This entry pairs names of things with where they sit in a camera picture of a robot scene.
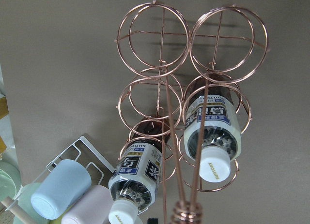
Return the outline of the copper wire bottle basket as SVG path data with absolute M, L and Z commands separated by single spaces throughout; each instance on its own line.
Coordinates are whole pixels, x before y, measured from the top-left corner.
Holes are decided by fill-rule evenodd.
M 130 130 L 119 161 L 137 125 L 143 119 L 168 119 L 170 138 L 162 145 L 161 180 L 163 200 L 172 192 L 167 180 L 177 180 L 176 203 L 171 215 L 162 212 L 166 224 L 200 224 L 201 193 L 228 187 L 237 177 L 237 157 L 224 181 L 212 183 L 199 175 L 204 122 L 202 112 L 196 160 L 186 154 L 184 131 L 189 100 L 197 92 L 222 86 L 230 90 L 241 136 L 252 119 L 247 97 L 239 83 L 252 76 L 268 50 L 268 34 L 262 19 L 236 5 L 215 8 L 203 14 L 192 28 L 175 8 L 158 1 L 140 4 L 126 13 L 116 38 L 124 64 L 135 74 L 118 100 L 118 112 Z

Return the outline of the tea bottle white label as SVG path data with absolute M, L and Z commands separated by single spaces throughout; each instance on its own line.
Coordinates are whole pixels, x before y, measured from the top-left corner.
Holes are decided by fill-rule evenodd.
M 194 94 L 186 112 L 184 143 L 186 154 L 196 160 L 202 112 L 205 111 L 199 175 L 217 183 L 228 178 L 231 160 L 241 152 L 241 131 L 229 88 L 216 86 Z

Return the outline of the tea bottle in basket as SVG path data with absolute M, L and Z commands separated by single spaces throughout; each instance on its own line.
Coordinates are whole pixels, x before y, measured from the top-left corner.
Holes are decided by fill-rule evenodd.
M 168 119 L 143 119 L 137 125 L 108 182 L 114 201 L 108 215 L 111 224 L 133 224 L 138 214 L 155 202 L 162 175 L 162 145 L 170 138 L 168 130 Z

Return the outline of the white cup rack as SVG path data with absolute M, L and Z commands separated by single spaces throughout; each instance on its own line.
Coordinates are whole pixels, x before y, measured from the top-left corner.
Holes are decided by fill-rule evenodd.
M 114 167 L 84 136 L 59 153 L 47 164 L 47 169 L 52 171 L 64 159 L 77 161 L 85 167 L 91 176 L 92 184 L 107 186 L 114 172 Z

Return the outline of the pink cup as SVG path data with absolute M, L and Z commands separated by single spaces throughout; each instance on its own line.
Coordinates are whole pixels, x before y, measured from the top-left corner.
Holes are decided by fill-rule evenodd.
M 110 191 L 102 185 L 92 186 L 62 217 L 62 224 L 107 224 L 113 204 Z

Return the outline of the light blue cup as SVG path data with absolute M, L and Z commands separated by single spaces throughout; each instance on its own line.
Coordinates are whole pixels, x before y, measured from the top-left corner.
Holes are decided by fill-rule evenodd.
M 32 207 L 40 216 L 55 220 L 89 189 L 91 183 L 84 166 L 74 160 L 62 160 L 32 194 Z

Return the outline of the green cup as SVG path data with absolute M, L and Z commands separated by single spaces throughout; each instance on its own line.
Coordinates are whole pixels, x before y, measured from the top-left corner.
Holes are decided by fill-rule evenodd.
M 31 196 L 38 189 L 41 183 L 31 183 L 23 187 L 21 195 L 18 200 L 18 205 L 25 210 L 31 218 L 33 218 L 38 224 L 47 224 L 49 220 L 40 216 L 31 205 Z

